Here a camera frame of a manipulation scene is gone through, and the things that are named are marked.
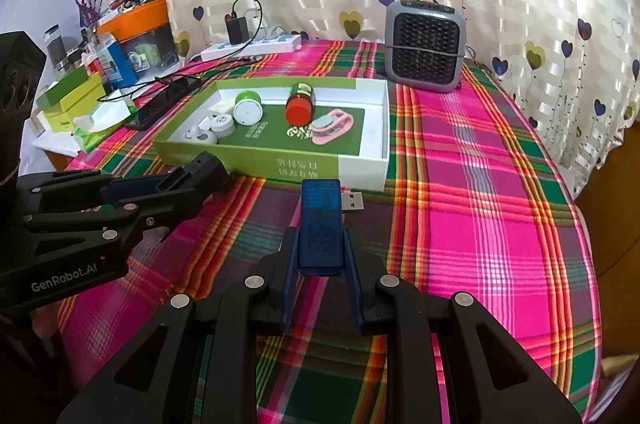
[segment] green box lid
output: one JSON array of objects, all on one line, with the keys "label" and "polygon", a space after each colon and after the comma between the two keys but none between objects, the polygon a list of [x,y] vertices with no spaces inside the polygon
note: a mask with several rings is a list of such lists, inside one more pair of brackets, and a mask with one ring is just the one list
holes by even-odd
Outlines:
[{"label": "green box lid", "polygon": [[66,94],[75,90],[87,79],[89,79],[89,75],[86,73],[86,68],[84,67],[76,68],[76,70],[69,72],[36,99],[38,108],[46,110],[47,108],[55,106]]}]

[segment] bottle with red cap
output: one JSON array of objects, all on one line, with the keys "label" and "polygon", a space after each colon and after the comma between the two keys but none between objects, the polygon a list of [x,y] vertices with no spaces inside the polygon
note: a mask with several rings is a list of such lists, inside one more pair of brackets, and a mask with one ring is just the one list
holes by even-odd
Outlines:
[{"label": "bottle with red cap", "polygon": [[284,117],[292,126],[306,126],[314,112],[314,90],[310,84],[296,83],[291,87]]}]

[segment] green box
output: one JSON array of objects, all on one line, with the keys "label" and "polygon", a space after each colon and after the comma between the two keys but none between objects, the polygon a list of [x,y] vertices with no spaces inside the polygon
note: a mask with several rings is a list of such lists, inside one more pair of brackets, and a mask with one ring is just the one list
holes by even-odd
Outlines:
[{"label": "green box", "polygon": [[[314,88],[318,106],[365,109],[358,154],[228,146],[185,138],[192,126],[202,127],[208,122],[207,108],[221,99],[233,98],[242,90],[254,90],[260,94],[263,105],[284,105],[291,86],[300,81]],[[185,165],[205,150],[217,156],[229,172],[290,182],[331,178],[339,179],[347,188],[382,191],[389,161],[388,104],[387,82],[383,80],[302,76],[215,81],[195,94],[160,129],[153,145],[162,161],[169,165]]]},{"label": "green box", "polygon": [[71,91],[85,83],[88,79],[89,75],[86,73],[86,68],[76,68],[76,70],[68,73],[36,99],[38,108],[46,110],[47,108],[55,106],[63,97],[67,96]]},{"label": "green box", "polygon": [[73,131],[74,119],[91,114],[98,108],[98,99],[103,96],[104,88],[100,74],[92,74],[84,83],[42,113],[53,131]]}]

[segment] orange lid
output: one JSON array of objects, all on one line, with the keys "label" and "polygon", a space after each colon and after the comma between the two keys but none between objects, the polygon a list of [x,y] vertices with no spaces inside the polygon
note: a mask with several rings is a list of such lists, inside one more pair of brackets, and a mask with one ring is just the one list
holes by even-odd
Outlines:
[{"label": "orange lid", "polygon": [[313,106],[308,99],[303,97],[291,97],[287,101],[284,117],[292,126],[306,126],[311,122]]},{"label": "orange lid", "polygon": [[169,23],[166,0],[153,0],[116,16],[100,25],[96,32],[98,36],[110,32],[118,43],[122,43],[166,23]]}]

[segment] pink nail clipper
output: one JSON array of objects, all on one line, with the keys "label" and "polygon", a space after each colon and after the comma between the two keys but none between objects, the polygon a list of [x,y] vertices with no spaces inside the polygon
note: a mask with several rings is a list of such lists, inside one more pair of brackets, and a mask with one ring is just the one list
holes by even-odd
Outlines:
[{"label": "pink nail clipper", "polygon": [[310,125],[313,137],[311,142],[322,146],[337,139],[353,128],[353,115],[336,109],[318,117]]}]

